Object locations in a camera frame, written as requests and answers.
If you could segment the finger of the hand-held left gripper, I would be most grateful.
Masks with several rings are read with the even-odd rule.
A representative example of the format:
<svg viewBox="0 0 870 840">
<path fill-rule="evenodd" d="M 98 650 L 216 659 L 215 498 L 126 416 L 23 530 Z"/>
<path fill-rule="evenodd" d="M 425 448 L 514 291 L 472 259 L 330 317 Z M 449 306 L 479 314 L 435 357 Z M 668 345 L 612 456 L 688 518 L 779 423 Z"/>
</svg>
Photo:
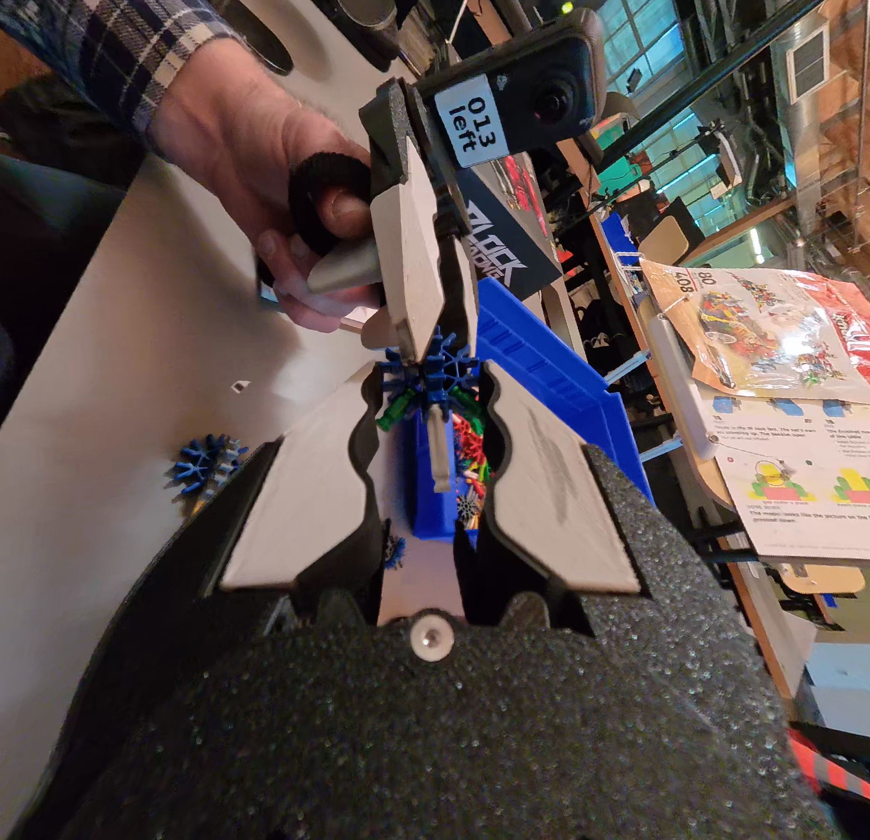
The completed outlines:
<svg viewBox="0 0 870 840">
<path fill-rule="evenodd" d="M 445 307 L 437 200 L 419 151 L 406 140 L 407 176 L 372 200 L 386 308 L 404 362 L 421 362 Z"/>
<path fill-rule="evenodd" d="M 461 241 L 442 242 L 442 334 L 454 334 L 454 344 L 477 357 L 479 302 L 473 264 Z"/>
</svg>

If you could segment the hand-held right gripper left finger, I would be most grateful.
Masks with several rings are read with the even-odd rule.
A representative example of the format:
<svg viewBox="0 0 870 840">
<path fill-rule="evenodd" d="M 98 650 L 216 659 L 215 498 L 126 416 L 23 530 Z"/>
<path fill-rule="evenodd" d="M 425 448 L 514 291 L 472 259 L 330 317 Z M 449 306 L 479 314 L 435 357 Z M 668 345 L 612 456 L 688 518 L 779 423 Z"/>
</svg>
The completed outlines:
<svg viewBox="0 0 870 840">
<path fill-rule="evenodd" d="M 381 372 L 368 362 L 283 435 L 221 576 L 224 591 L 292 587 L 315 600 L 366 587 L 382 564 L 369 473 Z"/>
</svg>

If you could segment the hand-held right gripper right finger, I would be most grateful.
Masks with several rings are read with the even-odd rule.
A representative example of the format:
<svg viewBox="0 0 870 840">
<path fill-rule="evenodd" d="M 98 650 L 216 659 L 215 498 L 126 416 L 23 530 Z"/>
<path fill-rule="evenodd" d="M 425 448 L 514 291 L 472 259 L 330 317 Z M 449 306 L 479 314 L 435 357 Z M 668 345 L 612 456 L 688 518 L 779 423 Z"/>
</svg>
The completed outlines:
<svg viewBox="0 0 870 840">
<path fill-rule="evenodd" d="M 503 448 L 486 498 L 494 538 L 572 592 L 639 594 L 585 439 L 497 363 L 484 363 L 481 380 L 493 388 L 486 428 Z"/>
</svg>

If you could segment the blue bin of toy parts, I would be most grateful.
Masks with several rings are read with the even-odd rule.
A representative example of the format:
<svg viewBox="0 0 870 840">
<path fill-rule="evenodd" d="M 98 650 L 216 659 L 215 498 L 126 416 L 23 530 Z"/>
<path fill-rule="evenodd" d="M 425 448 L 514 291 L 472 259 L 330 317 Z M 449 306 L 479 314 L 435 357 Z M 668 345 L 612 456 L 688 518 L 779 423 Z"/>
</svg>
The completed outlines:
<svg viewBox="0 0 870 840">
<path fill-rule="evenodd" d="M 647 474 L 622 399 L 604 378 L 501 284 L 478 284 L 477 356 L 492 360 L 588 443 L 601 448 L 653 502 Z M 425 417 L 403 420 L 406 443 L 406 511 L 419 540 L 451 541 L 458 510 L 455 491 L 434 491 Z"/>
</svg>

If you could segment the blue grey snowflake connector cluster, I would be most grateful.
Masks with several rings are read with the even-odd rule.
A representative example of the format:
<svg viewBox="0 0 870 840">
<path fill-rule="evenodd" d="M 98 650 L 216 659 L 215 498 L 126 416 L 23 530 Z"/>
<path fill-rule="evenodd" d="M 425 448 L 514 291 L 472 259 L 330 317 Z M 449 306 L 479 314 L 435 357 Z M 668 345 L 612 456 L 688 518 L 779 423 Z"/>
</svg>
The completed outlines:
<svg viewBox="0 0 870 840">
<path fill-rule="evenodd" d="M 180 449 L 170 470 L 171 481 L 184 497 L 207 502 L 239 470 L 248 448 L 227 434 L 208 434 Z"/>
</svg>

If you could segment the white plastic rod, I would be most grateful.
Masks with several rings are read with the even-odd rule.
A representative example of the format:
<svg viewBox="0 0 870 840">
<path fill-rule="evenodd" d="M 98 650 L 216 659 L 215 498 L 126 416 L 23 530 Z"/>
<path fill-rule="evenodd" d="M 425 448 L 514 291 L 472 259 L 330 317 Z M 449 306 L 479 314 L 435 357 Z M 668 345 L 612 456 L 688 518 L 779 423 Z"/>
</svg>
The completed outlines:
<svg viewBox="0 0 870 840">
<path fill-rule="evenodd" d="M 427 411 L 426 429 L 434 491 L 439 494 L 454 492 L 454 434 L 450 412 L 438 403 L 431 404 Z"/>
</svg>

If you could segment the person's left hand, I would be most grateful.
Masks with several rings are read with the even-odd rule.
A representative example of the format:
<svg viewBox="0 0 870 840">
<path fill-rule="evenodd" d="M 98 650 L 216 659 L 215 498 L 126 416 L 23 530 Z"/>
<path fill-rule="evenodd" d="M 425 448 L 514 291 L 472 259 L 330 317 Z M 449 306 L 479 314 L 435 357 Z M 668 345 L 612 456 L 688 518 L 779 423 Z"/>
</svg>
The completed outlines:
<svg viewBox="0 0 870 840">
<path fill-rule="evenodd" d="M 318 152 L 369 165 L 367 150 L 327 116 L 288 95 L 239 41 L 197 49 L 164 93 L 149 138 L 158 153 L 214 194 L 274 277 L 277 301 L 297 325 L 332 333 L 354 309 L 377 309 L 377 287 L 313 294 L 319 257 L 288 209 L 290 175 Z"/>
</svg>

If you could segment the black printed box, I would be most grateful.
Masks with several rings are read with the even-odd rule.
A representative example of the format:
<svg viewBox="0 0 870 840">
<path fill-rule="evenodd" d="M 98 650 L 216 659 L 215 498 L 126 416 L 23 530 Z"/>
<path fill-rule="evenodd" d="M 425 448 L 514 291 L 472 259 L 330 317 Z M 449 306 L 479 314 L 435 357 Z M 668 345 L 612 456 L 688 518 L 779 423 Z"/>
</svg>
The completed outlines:
<svg viewBox="0 0 870 840">
<path fill-rule="evenodd" d="M 479 280 L 497 280 L 525 301 L 562 268 L 532 159 L 518 153 L 456 174 L 471 223 L 466 254 Z"/>
</svg>

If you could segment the pile of colourful toy pieces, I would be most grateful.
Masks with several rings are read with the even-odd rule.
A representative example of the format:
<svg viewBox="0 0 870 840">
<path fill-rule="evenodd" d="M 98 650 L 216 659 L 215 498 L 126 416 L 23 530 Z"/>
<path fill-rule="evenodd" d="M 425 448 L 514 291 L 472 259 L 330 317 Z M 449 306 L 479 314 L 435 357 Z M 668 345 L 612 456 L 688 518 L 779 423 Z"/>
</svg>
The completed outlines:
<svg viewBox="0 0 870 840">
<path fill-rule="evenodd" d="M 476 533 L 492 480 L 492 472 L 483 449 L 484 426 L 477 418 L 468 420 L 453 413 L 451 429 L 458 519 L 466 532 Z"/>
</svg>

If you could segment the black stand foot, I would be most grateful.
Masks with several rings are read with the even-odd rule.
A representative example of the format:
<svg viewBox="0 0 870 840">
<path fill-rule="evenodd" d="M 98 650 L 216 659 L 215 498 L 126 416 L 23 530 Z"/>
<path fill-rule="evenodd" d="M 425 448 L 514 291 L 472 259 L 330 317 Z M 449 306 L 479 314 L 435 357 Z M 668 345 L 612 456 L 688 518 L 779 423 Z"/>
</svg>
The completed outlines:
<svg viewBox="0 0 870 840">
<path fill-rule="evenodd" d="M 208 0 L 218 14 L 235 30 L 255 57 L 270 72 L 286 77 L 294 69 L 293 61 L 275 33 L 242 3 L 241 0 Z"/>
<path fill-rule="evenodd" d="M 331 20 L 375 69 L 387 73 L 399 55 L 394 0 L 327 0 Z"/>
</svg>

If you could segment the bagged instruction sheets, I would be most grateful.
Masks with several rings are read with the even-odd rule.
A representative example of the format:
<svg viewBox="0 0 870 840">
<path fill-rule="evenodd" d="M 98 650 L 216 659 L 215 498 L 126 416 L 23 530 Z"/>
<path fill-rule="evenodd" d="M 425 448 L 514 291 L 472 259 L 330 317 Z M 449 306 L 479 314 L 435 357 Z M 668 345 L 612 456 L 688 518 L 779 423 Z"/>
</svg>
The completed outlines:
<svg viewBox="0 0 870 840">
<path fill-rule="evenodd" d="M 715 461 L 713 443 L 707 437 L 704 425 L 701 394 L 703 391 L 707 391 L 716 392 L 724 396 L 743 396 L 733 396 L 731 394 L 718 392 L 717 390 L 711 389 L 692 378 L 692 354 L 689 352 L 687 346 L 682 344 L 671 324 L 669 324 L 669 322 L 660 314 L 660 309 L 654 301 L 651 290 L 645 282 L 645 278 L 639 267 L 642 260 L 644 260 L 644 258 L 638 262 L 637 266 L 632 268 L 631 273 L 626 272 L 623 277 L 625 280 L 628 278 L 633 279 L 632 284 L 635 286 L 635 296 L 638 299 L 636 314 L 638 321 L 644 328 L 644 334 L 651 350 L 652 359 L 657 366 L 659 390 L 665 398 L 669 411 L 671 411 L 677 419 L 677 427 L 684 438 L 684 445 L 690 453 L 696 456 L 700 461 L 713 463 L 713 471 L 715 475 L 720 477 L 720 481 L 724 485 L 724 493 L 719 493 L 717 497 L 723 498 L 723 505 L 725 507 L 734 510 L 743 526 Z M 786 396 L 761 398 L 798 400 L 798 398 L 789 398 Z M 801 563 L 805 565 L 807 572 L 811 571 L 811 563 L 809 562 L 799 562 L 797 560 L 786 562 L 763 557 L 761 558 L 776 563 Z"/>
</svg>

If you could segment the white instruction sheet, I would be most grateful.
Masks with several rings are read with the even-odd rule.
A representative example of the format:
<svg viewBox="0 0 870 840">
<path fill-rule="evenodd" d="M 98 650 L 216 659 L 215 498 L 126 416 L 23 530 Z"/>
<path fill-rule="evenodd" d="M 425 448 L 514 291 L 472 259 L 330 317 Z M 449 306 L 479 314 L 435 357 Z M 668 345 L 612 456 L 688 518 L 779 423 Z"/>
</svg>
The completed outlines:
<svg viewBox="0 0 870 840">
<path fill-rule="evenodd" d="M 869 407 L 703 391 L 715 461 L 758 556 L 869 561 Z"/>
</svg>

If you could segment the clear bag of toy parts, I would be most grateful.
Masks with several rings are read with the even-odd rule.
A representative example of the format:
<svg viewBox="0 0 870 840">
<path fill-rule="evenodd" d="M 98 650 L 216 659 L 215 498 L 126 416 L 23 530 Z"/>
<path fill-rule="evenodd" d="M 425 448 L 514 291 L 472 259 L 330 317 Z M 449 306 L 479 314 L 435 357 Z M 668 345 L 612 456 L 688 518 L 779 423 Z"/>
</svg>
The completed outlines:
<svg viewBox="0 0 870 840">
<path fill-rule="evenodd" d="M 639 267 L 660 314 L 718 392 L 869 402 L 869 305 L 851 282 L 783 269 Z"/>
</svg>

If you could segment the black metal pole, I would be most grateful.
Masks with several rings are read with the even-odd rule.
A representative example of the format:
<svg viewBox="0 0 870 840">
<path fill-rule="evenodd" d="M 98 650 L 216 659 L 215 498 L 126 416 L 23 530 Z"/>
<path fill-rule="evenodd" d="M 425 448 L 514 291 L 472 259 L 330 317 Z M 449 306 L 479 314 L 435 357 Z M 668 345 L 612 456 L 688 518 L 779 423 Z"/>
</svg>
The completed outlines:
<svg viewBox="0 0 870 840">
<path fill-rule="evenodd" d="M 671 94 L 604 150 L 601 162 L 595 166 L 596 171 L 601 173 L 613 166 L 617 160 L 628 155 L 672 117 L 677 116 L 723 78 L 754 58 L 796 22 L 820 7 L 824 1 L 826 0 L 786 0 L 783 6 L 761 23 L 745 41 L 733 47 L 727 55 L 712 63 L 688 84 Z"/>
</svg>

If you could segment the silver air duct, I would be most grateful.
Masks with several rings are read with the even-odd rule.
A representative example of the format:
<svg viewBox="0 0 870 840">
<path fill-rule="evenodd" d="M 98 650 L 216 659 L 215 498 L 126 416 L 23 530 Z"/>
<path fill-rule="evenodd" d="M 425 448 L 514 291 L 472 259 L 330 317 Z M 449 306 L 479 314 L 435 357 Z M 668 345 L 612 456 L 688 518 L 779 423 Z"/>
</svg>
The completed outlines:
<svg viewBox="0 0 870 840">
<path fill-rule="evenodd" d="M 772 17 L 790 1 L 765 0 L 767 16 Z M 790 24 L 769 46 L 780 133 L 786 152 L 786 175 L 795 189 L 799 230 L 804 235 L 810 235 L 818 225 L 817 207 L 822 194 L 819 92 L 813 90 L 797 101 L 792 100 L 788 53 L 820 33 L 826 25 L 819 8 L 814 8 Z"/>
</svg>

